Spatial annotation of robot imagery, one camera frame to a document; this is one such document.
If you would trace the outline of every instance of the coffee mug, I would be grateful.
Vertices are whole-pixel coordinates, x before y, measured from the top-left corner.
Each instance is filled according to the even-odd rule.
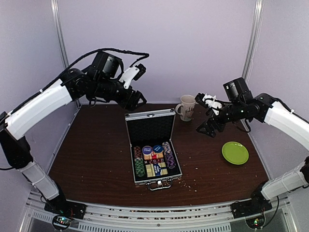
[[[176,113],[180,115],[182,121],[188,122],[192,119],[193,109],[197,103],[192,95],[182,95],[180,98],[182,103],[176,106]]]

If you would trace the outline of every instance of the poker chip case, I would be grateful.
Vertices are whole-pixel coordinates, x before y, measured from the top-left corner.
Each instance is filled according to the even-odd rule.
[[[125,115],[136,185],[148,185],[149,190],[167,189],[173,179],[181,178],[171,140],[175,115],[174,109]]]

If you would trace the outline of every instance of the wooden table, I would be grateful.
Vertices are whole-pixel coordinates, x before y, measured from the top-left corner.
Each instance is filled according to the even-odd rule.
[[[147,104],[137,111],[168,109],[175,105]],[[118,105],[83,106],[56,157],[50,176],[68,199],[121,206],[184,206],[249,198],[262,181],[264,167],[247,134],[231,123],[215,138],[197,133],[206,120],[197,105],[194,119],[182,122],[176,116],[172,141],[183,176],[169,189],[151,192],[133,181],[125,110]],[[228,163],[222,145],[237,141],[250,157],[241,166]]]

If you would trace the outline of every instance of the black foam lining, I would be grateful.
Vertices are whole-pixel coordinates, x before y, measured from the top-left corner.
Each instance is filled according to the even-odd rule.
[[[175,162],[176,162],[176,167],[173,168],[173,169],[168,169],[168,174],[167,175],[161,175],[161,176],[154,176],[154,177],[147,177],[147,174],[143,177],[139,177],[135,174],[135,163],[134,163],[134,147],[136,146],[139,146],[141,149],[144,147],[144,146],[151,146],[151,147],[154,147],[155,145],[161,145],[162,146],[162,143],[163,142],[168,142],[172,151],[173,151],[173,156],[174,156],[174,159],[175,159]],[[174,153],[175,152],[175,149],[174,147],[172,146],[172,144],[168,141],[168,140],[157,140],[156,142],[144,142],[144,143],[135,143],[135,144],[132,144],[132,147],[131,147],[131,152],[132,152],[132,160],[133,160],[133,169],[134,169],[134,176],[135,176],[135,180],[136,181],[142,181],[142,180],[153,180],[153,179],[159,179],[159,178],[165,178],[165,177],[169,177],[169,176],[174,176],[174,175],[178,175],[180,174],[180,168],[178,166],[178,163],[177,163],[177,159],[176,159],[176,154]]]
[[[127,121],[131,144],[156,143],[158,140],[169,141],[174,117],[175,115],[170,115]]]

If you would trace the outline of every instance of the white wall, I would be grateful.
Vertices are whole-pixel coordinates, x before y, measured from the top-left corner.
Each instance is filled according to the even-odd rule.
[[[0,1],[0,110],[10,111],[47,85],[63,69],[50,0]],[[47,169],[72,119],[70,104],[45,118],[29,133],[32,154]],[[8,167],[0,148],[0,167]],[[30,185],[16,170],[0,171],[0,228],[15,232]]]
[[[267,0],[258,48],[253,58],[249,88],[281,98],[304,118],[309,118],[309,2]],[[252,122],[251,135],[272,177],[302,162],[309,152],[275,128]],[[309,193],[290,194],[302,232],[309,227]]]
[[[206,90],[226,99],[222,84],[242,74],[254,8],[255,0],[59,1],[69,61],[102,47],[150,53],[132,86],[156,103]],[[116,55],[126,66],[137,58]]]

